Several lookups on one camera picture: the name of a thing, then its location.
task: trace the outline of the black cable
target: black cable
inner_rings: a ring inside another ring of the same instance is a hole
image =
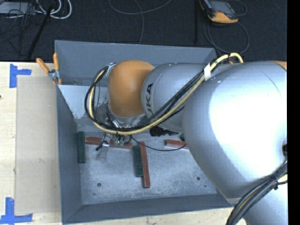
[[[14,19],[14,22],[12,23],[12,25],[5,31],[1,31],[1,37],[5,37],[5,40],[2,40],[0,42],[5,42],[8,41],[10,43],[10,45],[12,46],[12,48],[18,53],[19,59],[20,56],[26,56],[27,53],[22,53],[22,49],[23,49],[23,35],[24,32],[30,27],[30,24],[27,24],[27,21],[30,20],[31,21],[31,16],[33,16],[33,13],[35,12],[35,8],[34,5],[32,5],[30,2],[27,5],[27,10],[25,12],[23,12],[20,9],[11,9],[8,14],[6,15],[9,19]],[[5,34],[8,33],[16,24],[16,21],[19,20],[19,18],[22,18],[22,20],[20,21],[19,24],[19,28],[20,31],[17,34],[14,34],[13,36],[10,37],[6,37]],[[19,43],[18,43],[18,48],[16,48],[14,46],[14,44],[12,43],[11,39],[15,38],[19,36]]]
[[[132,136],[130,135],[130,136],[129,136],[129,140],[128,140],[128,141],[126,141],[126,142],[124,142],[124,144],[128,144],[128,143],[130,143],[130,142],[131,142],[131,139],[132,139]]]
[[[177,111],[175,111],[175,112],[173,112],[169,117],[167,117],[165,120],[163,120],[162,122],[165,122],[165,121],[167,121],[169,118],[171,118],[172,116],[175,116],[176,114],[178,114],[178,113],[180,113],[181,112],[181,110],[184,108],[184,106],[182,106],[180,109],[178,109]]]
[[[96,118],[96,116],[95,116],[95,114],[96,114],[96,111],[95,111],[95,92],[93,93],[93,97],[92,97],[92,104],[93,104],[93,106],[92,106],[92,114],[94,114],[94,117],[95,117],[95,119],[97,119]]]
[[[203,75],[203,71],[199,72],[198,74],[196,74],[190,81],[188,81],[187,84],[185,84],[171,99],[169,99],[169,101],[167,101],[160,109],[158,109],[151,117],[149,117],[146,121],[143,121],[143,123],[148,123],[150,122],[152,119],[154,119],[155,117],[157,117],[167,106],[169,106],[165,112],[161,115],[163,116],[164,114],[166,114],[169,110],[171,110],[171,108],[173,107],[173,105],[175,103],[178,102],[178,100],[191,88],[193,87],[193,85],[201,78],[201,76]]]
[[[211,37],[211,34],[210,34],[210,24],[213,24],[213,22],[210,22],[210,20],[206,20],[206,21],[204,22],[204,24],[203,24],[203,33],[204,33],[206,39],[207,39],[207,40],[215,47],[215,49],[217,50],[217,52],[218,52],[220,55],[222,55],[221,52],[224,52],[224,53],[230,53],[229,51],[226,51],[226,50],[220,48],[219,46],[217,46],[217,45],[215,44],[215,42],[213,41],[213,39],[212,39],[212,37]],[[247,37],[247,45],[246,45],[245,49],[244,49],[243,51],[241,51],[241,52],[237,52],[237,53],[242,54],[242,53],[244,53],[244,52],[249,48],[249,45],[250,45],[250,39],[249,39],[249,34],[248,34],[246,28],[245,28],[240,22],[237,22],[237,24],[244,30],[244,32],[245,32],[245,34],[246,34],[246,37]]]
[[[108,68],[109,68],[109,66],[106,66],[106,67],[102,68],[101,70],[99,70],[99,71],[97,72],[97,74],[95,75],[95,77],[94,77],[94,79],[93,79],[93,83],[92,83],[92,85],[89,87],[89,89],[88,89],[88,91],[87,91],[87,93],[86,93],[86,95],[85,95],[85,98],[84,98],[84,109],[85,109],[86,114],[88,115],[88,117],[89,117],[92,121],[94,121],[95,123],[97,123],[97,124],[99,124],[99,125],[103,125],[103,124],[102,124],[102,123],[99,123],[99,121],[97,121],[95,118],[93,118],[93,117],[90,115],[89,110],[88,110],[88,108],[87,108],[87,100],[88,100],[88,96],[89,96],[91,90],[92,90],[93,88],[96,87],[97,82],[98,82],[99,80],[102,79],[102,77],[104,76],[105,72],[107,72]],[[96,77],[97,77],[98,74],[100,74],[101,72],[103,72],[103,74],[95,81]]]
[[[286,184],[287,180],[284,182],[278,182],[278,180],[285,174],[287,174],[287,159],[275,173],[270,175],[255,188],[247,192],[239,200],[239,202],[234,206],[226,225],[236,225],[246,214],[246,212],[263,197],[265,197],[270,191],[273,189],[276,190],[278,185]]]
[[[98,151],[100,148],[102,148],[102,143],[105,141],[106,133],[104,133],[103,140],[99,146],[96,147],[96,151]]]
[[[98,98],[97,98],[97,103],[96,103],[96,107],[95,110],[99,104],[99,100],[100,100],[100,91],[101,91],[101,80],[99,81],[99,86],[98,86]]]
[[[175,149],[170,149],[170,150],[162,150],[162,149],[156,149],[156,148],[153,148],[153,147],[150,147],[146,144],[143,144],[141,142],[139,142],[138,140],[136,140],[132,135],[130,135],[132,137],[133,140],[135,140],[138,144],[142,145],[142,146],[145,146],[146,148],[150,148],[152,150],[155,150],[155,151],[161,151],[161,152],[169,152],[169,151],[176,151],[176,150],[180,150],[182,148],[184,148],[187,144],[184,144],[182,147],[180,148],[175,148]]]
[[[32,23],[34,23],[35,25],[38,25],[38,26],[42,25],[41,22],[38,22],[38,21],[32,19],[31,17],[29,17],[28,19],[29,19]]]
[[[115,8],[112,6],[111,0],[108,0],[108,4],[109,4],[109,6],[110,6],[113,10],[115,10],[115,11],[118,12],[118,13],[125,14],[125,15],[139,15],[139,14],[140,14],[140,15],[142,16],[142,31],[141,31],[141,36],[140,36],[140,40],[139,40],[139,44],[141,44],[142,38],[143,38],[143,33],[144,33],[144,16],[143,16],[143,14],[148,13],[148,12],[153,12],[153,11],[155,11],[155,10],[158,10],[158,9],[160,9],[160,8],[163,8],[163,7],[166,6],[168,3],[170,3],[172,0],[168,0],[165,4],[163,4],[163,5],[159,6],[159,7],[150,9],[150,10],[146,10],[146,11],[142,11],[141,6],[139,5],[139,3],[138,3],[136,0],[132,0],[132,1],[134,1],[135,4],[138,6],[140,12],[137,12],[137,13],[127,13],[127,12],[122,12],[122,11],[120,11],[120,10],[117,10],[117,9],[115,9]]]
[[[180,98],[186,93],[188,92],[195,84],[196,82],[202,77],[204,71],[199,72],[196,76],[194,76],[186,85],[184,85],[166,104],[168,104],[168,108],[164,111],[164,113],[161,115],[165,115],[166,113],[168,113],[173,106],[180,100]],[[184,106],[180,109],[178,109],[177,111],[175,111],[172,115],[170,115],[168,118],[166,118],[164,121],[168,120],[169,118],[171,118],[172,116],[174,116],[175,114],[179,113],[182,109],[184,108]]]
[[[51,0],[51,4],[50,4],[50,6],[48,8],[47,14],[46,14],[46,16],[45,16],[45,18],[44,18],[44,20],[42,22],[42,25],[40,26],[40,29],[38,30],[38,32],[37,32],[37,34],[36,34],[36,36],[35,36],[32,44],[30,46],[30,49],[28,50],[28,55],[27,55],[27,59],[28,60],[30,60],[30,58],[32,56],[32,53],[33,53],[33,51],[34,51],[34,49],[35,49],[35,47],[36,47],[36,45],[38,43],[39,37],[40,37],[42,31],[44,30],[44,27],[46,25],[46,22],[47,22],[48,18],[50,17],[50,13],[51,13],[51,11],[52,11],[52,9],[54,7],[54,3],[55,3],[55,0]]]

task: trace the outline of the orange object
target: orange object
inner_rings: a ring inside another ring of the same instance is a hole
[[[140,142],[139,144],[141,148],[141,156],[142,156],[142,170],[144,173],[144,176],[142,177],[142,186],[144,188],[150,188],[150,174],[149,174],[149,167],[148,167],[148,159],[147,159],[147,151],[145,145],[145,142]]]
[[[287,71],[287,62],[286,61],[272,61],[275,62],[277,64],[279,64],[280,66],[282,66],[286,71]]]
[[[109,74],[108,93],[111,111],[120,117],[144,113],[141,90],[154,67],[145,61],[126,60],[118,63]]]
[[[177,140],[172,140],[172,139],[166,139],[165,145],[167,147],[173,147],[173,148],[181,148],[184,146],[186,142],[184,141],[177,141]]]
[[[44,61],[40,58],[36,59],[36,62],[41,66],[41,68],[47,73],[53,75],[53,77],[50,77],[53,79],[53,84],[56,85],[56,78],[58,78],[58,84],[62,84],[62,79],[59,77],[59,63],[57,58],[57,53],[55,52],[53,54],[53,63],[55,70],[50,71],[49,67],[44,63]]]
[[[57,58],[57,53],[56,52],[53,54],[53,63],[54,63],[55,70],[58,71],[59,68],[60,68],[60,64],[58,62],[58,58]],[[58,84],[62,84],[62,79],[61,78],[58,79]]]
[[[37,61],[37,63],[41,66],[41,68],[48,74],[49,71],[50,71],[50,69],[49,69],[49,67],[44,63],[44,61],[41,60],[40,58],[37,58],[36,61]]]

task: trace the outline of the gray tray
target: gray tray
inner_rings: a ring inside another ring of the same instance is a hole
[[[109,148],[97,159],[95,145],[86,145],[86,163],[78,163],[78,131],[101,137],[103,132],[86,117],[83,100],[98,70],[123,60],[144,60],[157,66],[168,62],[209,63],[212,48],[170,47],[55,41],[63,84],[57,89],[61,216],[63,224],[133,218],[230,207],[199,168],[189,150],[147,149],[150,188],[135,177],[133,151]],[[101,83],[103,90],[107,81]],[[165,139],[149,131],[135,135],[163,149]]]

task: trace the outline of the blue tape marker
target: blue tape marker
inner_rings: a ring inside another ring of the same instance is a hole
[[[10,78],[9,78],[9,87],[15,88],[17,87],[17,75],[30,75],[30,69],[21,69],[18,70],[18,67],[14,64],[10,64]]]
[[[5,215],[1,215],[0,224],[14,225],[15,223],[24,223],[32,221],[32,213],[23,216],[15,216],[15,201],[14,199],[7,197],[5,198]]]

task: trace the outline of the dark floor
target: dark floor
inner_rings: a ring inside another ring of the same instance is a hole
[[[30,2],[35,0],[7,0]],[[51,0],[38,0],[45,8]],[[62,1],[57,17],[70,11]],[[55,40],[126,43],[166,46],[213,47],[219,55],[238,52],[244,61],[285,60],[287,57],[287,0],[231,0],[239,22],[216,27],[200,9],[195,26],[195,0],[70,0],[72,12],[66,19],[50,17],[36,46],[34,41],[45,15],[8,18],[0,15],[0,60],[52,62]]]

